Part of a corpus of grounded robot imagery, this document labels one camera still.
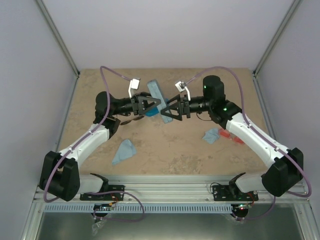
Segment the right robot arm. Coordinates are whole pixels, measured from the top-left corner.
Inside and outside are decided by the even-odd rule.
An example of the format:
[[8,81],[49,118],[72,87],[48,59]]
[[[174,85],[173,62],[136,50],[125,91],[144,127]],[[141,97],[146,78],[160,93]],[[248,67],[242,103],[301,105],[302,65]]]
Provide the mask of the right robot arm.
[[267,167],[262,173],[241,173],[229,183],[229,193],[236,200],[248,192],[266,190],[280,197],[303,179],[304,155],[297,147],[290,149],[280,144],[257,127],[235,103],[226,99],[225,86],[216,75],[206,76],[203,95],[176,95],[160,113],[181,121],[191,113],[207,112],[210,119],[224,130],[243,141]]

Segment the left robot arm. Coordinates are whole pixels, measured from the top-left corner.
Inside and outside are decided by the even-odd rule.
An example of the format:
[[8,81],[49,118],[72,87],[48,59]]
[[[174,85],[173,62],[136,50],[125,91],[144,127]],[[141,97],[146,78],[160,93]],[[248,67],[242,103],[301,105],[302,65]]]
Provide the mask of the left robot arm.
[[120,120],[116,115],[143,116],[161,102],[147,92],[122,99],[114,98],[107,91],[100,92],[95,98],[95,119],[89,129],[65,149],[45,155],[39,180],[44,201],[68,202],[78,194],[93,194],[99,200],[107,198],[108,180],[96,173],[80,175],[81,165],[117,132]]

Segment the light blue cleaning cloth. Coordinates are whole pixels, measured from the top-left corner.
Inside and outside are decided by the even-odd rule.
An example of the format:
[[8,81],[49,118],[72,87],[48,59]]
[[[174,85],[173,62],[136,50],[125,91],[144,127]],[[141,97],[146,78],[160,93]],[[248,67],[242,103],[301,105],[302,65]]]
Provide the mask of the light blue cleaning cloth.
[[121,142],[112,160],[112,165],[117,165],[137,154],[137,149],[129,139]]

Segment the grey-blue teal-lined glasses case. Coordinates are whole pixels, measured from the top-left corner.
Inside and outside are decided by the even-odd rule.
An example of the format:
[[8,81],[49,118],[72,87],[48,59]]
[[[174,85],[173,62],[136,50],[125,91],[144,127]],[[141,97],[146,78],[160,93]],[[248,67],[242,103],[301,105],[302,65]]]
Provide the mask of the grey-blue teal-lined glasses case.
[[173,118],[161,114],[161,110],[165,109],[168,105],[158,81],[156,79],[149,81],[147,83],[147,87],[148,87],[149,93],[151,94],[151,97],[160,100],[160,104],[156,108],[163,122],[165,124],[172,122]]

